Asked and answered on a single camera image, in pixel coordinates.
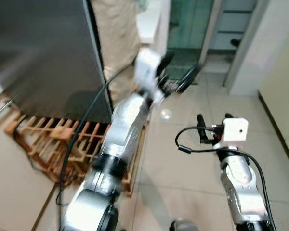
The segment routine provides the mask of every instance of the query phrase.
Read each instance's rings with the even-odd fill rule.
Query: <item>baseboard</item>
[[[54,194],[54,192],[56,190],[56,188],[57,188],[57,185],[54,184],[52,190],[50,191],[50,193],[49,193],[49,195],[48,195],[48,197],[47,197],[47,199],[46,199],[46,201],[45,201],[45,203],[44,203],[44,205],[43,205],[43,207],[42,207],[42,209],[41,209],[41,211],[40,211],[40,213],[38,215],[38,218],[34,222],[34,225],[33,225],[32,229],[31,229],[31,231],[35,231],[37,229],[37,227],[39,225],[39,221],[41,220],[41,218],[42,218],[42,216],[43,216],[43,214],[44,214],[44,212],[45,212],[45,210],[46,210],[46,208],[47,208],[47,206],[48,206],[48,204],[50,202],[50,199],[52,198],[52,196],[53,196],[53,194]]]
[[[284,139],[283,135],[281,134],[281,132],[280,132],[280,130],[279,130],[279,128],[278,128],[278,126],[277,126],[277,124],[276,124],[276,122],[275,122],[275,120],[274,120],[274,118],[273,118],[268,106],[266,105],[262,95],[260,94],[260,92],[259,92],[259,100],[260,100],[262,106],[264,107],[264,110],[265,110],[266,114],[268,115],[268,117],[269,117],[269,119],[270,119],[270,121],[271,121],[271,123],[272,123],[272,125],[274,127],[274,130],[275,130],[275,132],[276,132],[276,134],[277,134],[277,136],[278,136],[278,138],[279,138],[279,140],[280,140],[280,142],[281,142],[281,144],[282,144],[282,146],[283,146],[283,148],[284,148],[284,150],[286,152],[286,155],[287,155],[287,157],[289,159],[289,148],[286,145],[285,139]]]

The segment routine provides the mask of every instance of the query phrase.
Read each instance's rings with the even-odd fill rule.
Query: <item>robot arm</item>
[[[183,92],[200,71],[193,66],[177,85],[168,85],[162,70],[173,54],[162,59],[142,49],[135,63],[134,82],[139,91],[132,93],[115,109],[99,156],[87,173],[63,219],[63,231],[112,231],[118,221],[114,202],[121,192],[121,181],[136,149],[137,140],[150,109],[171,93]]]
[[[226,114],[222,125],[209,140],[203,129],[198,129],[200,143],[211,143],[220,160],[221,182],[227,194],[232,220],[238,231],[271,231],[267,209],[256,185],[256,174],[249,160],[238,150],[246,140],[248,121]],[[197,116],[198,127],[205,127],[202,115]]]

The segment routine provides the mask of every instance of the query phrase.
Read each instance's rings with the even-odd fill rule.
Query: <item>black wire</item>
[[[188,147],[180,145],[178,143],[178,139],[179,139],[180,135],[184,131],[191,130],[191,129],[212,130],[212,128],[203,128],[203,127],[198,127],[198,126],[187,127],[187,128],[182,129],[181,131],[178,132],[178,134],[175,137],[175,144],[177,145],[178,148],[184,147],[184,148],[188,149],[189,153],[208,153],[208,152],[216,152],[216,151],[225,151],[224,148],[195,150],[195,149],[190,149]],[[271,226],[273,228],[273,231],[276,231],[275,223],[274,223],[272,212],[271,212],[271,206],[270,206],[270,202],[269,202],[269,197],[268,197],[268,193],[267,193],[267,190],[266,190],[265,178],[264,178],[264,174],[263,174],[263,171],[261,169],[260,164],[258,163],[258,161],[253,156],[251,156],[250,154],[248,154],[248,153],[246,153],[244,151],[240,151],[240,150],[236,150],[236,149],[231,149],[229,151],[231,151],[233,153],[238,153],[238,154],[240,154],[240,155],[242,155],[244,157],[247,157],[247,158],[251,159],[254,162],[254,164],[256,165],[257,170],[258,170],[258,172],[260,174],[260,178],[261,178],[261,183],[262,183],[262,188],[263,188],[263,196],[264,196],[265,206],[266,206],[266,209],[267,209],[267,212],[268,212],[269,220],[270,220]]]
[[[67,148],[67,152],[66,155],[63,159],[63,163],[62,163],[62,168],[61,168],[61,173],[59,176],[59,202],[58,202],[58,217],[59,217],[59,231],[61,231],[61,204],[62,204],[62,191],[63,191],[63,180],[64,180],[64,175],[65,175],[65,169],[66,169],[66,165],[68,163],[68,158],[71,154],[72,148],[74,143],[76,142],[77,138],[78,138],[78,133],[83,129],[83,126],[86,122],[86,119],[89,115],[89,113],[91,112],[91,110],[93,109],[97,99],[99,98],[99,96],[104,93],[106,87],[114,80],[114,78],[116,78],[118,75],[120,75],[123,71],[125,71],[127,68],[129,68],[130,66],[133,65],[133,62],[131,62],[130,64],[122,67],[120,70],[118,70],[103,86],[102,88],[99,90],[99,92],[96,94],[95,98],[92,100],[90,106],[88,107],[86,113],[84,114],[83,118],[81,119],[80,124],[77,126],[75,133],[71,139],[71,142],[69,143],[69,146]]]
[[[17,126],[16,126],[16,128],[15,128],[15,130],[14,130],[14,132],[13,132],[13,139],[14,139],[15,142],[25,151],[25,156],[26,156],[28,162],[30,163],[31,167],[32,167],[35,171],[37,171],[37,172],[45,173],[45,171],[44,171],[43,169],[40,169],[40,168],[37,168],[37,167],[34,166],[34,163],[32,162],[32,160],[30,159],[30,157],[29,157],[28,154],[27,154],[27,150],[22,146],[22,144],[21,144],[21,143],[18,141],[18,139],[16,138],[17,129],[18,129],[19,125],[20,125],[26,118],[27,118],[27,116],[25,116],[23,119],[21,119],[21,120],[18,122],[18,124],[17,124]]]
[[[73,179],[70,181],[70,183],[69,183],[65,188],[67,188],[68,186],[70,186],[77,177],[78,177],[78,174],[76,173],[76,174],[74,175]],[[60,204],[60,203],[58,202],[58,199],[59,199],[59,193],[58,193],[58,195],[57,195],[57,197],[56,197],[56,205],[65,207],[65,206],[68,206],[69,203],[70,203],[70,202],[69,202],[69,203],[65,203],[65,204]]]

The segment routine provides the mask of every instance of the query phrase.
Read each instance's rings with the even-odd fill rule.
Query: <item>wooden rack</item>
[[[25,151],[29,160],[40,168],[53,182],[58,182],[63,158],[69,141],[79,121],[70,119],[28,117],[20,113],[6,128],[11,136]],[[80,184],[90,163],[97,157],[110,124],[86,122],[66,167],[65,185]],[[122,183],[127,196],[131,196],[138,170],[143,139],[144,125],[138,140],[137,150]]]

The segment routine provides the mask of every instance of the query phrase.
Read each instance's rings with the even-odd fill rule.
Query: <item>cabinet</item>
[[[4,97],[0,97],[0,108],[3,105]],[[17,113],[6,109],[0,114],[0,230],[5,231],[31,230],[53,188],[3,131]]]
[[[289,148],[289,39],[260,87],[260,93]]]

